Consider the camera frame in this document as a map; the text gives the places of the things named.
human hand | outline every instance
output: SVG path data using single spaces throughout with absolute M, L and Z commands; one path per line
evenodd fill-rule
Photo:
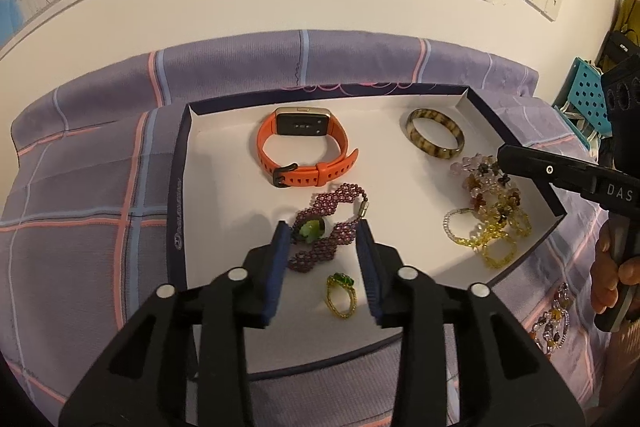
M 640 284 L 640 257 L 629 259 L 618 267 L 610 255 L 611 235 L 609 221 L 600 229 L 596 243 L 596 259 L 591 265 L 591 306 L 597 314 L 613 308 L 618 301 L 618 282 L 626 285 Z M 640 309 L 640 299 L 634 298 L 629 312 Z

bed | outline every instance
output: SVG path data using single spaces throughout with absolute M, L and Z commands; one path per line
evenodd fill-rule
M 158 50 L 56 88 L 12 125 L 20 167 L 0 221 L 0 301 L 6 303 L 0 351 L 56 424 L 66 398 L 118 331 L 117 312 L 130 317 L 167 280 L 168 182 L 186 103 L 315 85 L 467 85 L 524 145 L 590 161 L 556 111 L 532 97 L 537 81 L 524 65 L 446 42 L 300 30 Z M 589 279 L 606 213 L 556 192 L 568 215 L 495 292 L 529 329 L 567 282 L 572 327 L 552 363 L 586 405 L 608 341 L 593 326 Z M 398 360 L 395 342 L 314 371 L 252 378 L 256 425 L 386 426 Z M 455 423 L 453 351 L 448 360 Z M 369 383 L 355 385 L 354 375 Z M 314 399 L 318 393 L 322 400 Z

purple beaded bracelet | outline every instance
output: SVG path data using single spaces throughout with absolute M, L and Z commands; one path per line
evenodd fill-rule
M 316 200 L 311 207 L 300 210 L 296 214 L 295 223 L 292 227 L 291 242 L 295 245 L 300 241 L 300 228 L 311 219 L 318 219 L 331 216 L 338 203 L 353 203 L 358 196 L 362 197 L 362 203 L 358 210 L 358 215 L 350 221 L 336 223 L 328 237 L 321 237 L 316 240 L 311 250 L 301 251 L 289 258 L 289 269 L 300 273 L 309 272 L 316 263 L 330 261 L 335 257 L 338 245 L 348 245 L 356 237 L 356 226 L 365 216 L 369 207 L 369 200 L 365 191 L 352 183 L 343 183 L 334 192 L 324 192 L 316 196 Z

teal plastic stool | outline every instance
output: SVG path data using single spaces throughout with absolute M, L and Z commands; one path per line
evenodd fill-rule
M 611 136 L 611 124 L 607 118 L 604 92 L 600 85 L 600 72 L 581 58 L 576 58 L 577 70 L 571 85 L 567 103 L 560 110 L 567 114 L 569 104 L 593 126 L 601 136 Z

yellow cloth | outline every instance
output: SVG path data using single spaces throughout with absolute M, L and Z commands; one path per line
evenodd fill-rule
M 622 31 L 626 35 L 627 39 L 633 42 L 633 44 L 640 46 L 640 0 L 636 1 L 635 6 L 634 0 L 622 1 L 620 12 L 616 19 L 616 25 L 613 26 L 613 31 Z M 606 73 L 615 65 L 616 64 L 610 60 L 609 57 L 604 57 L 604 60 L 602 61 L 602 71 Z

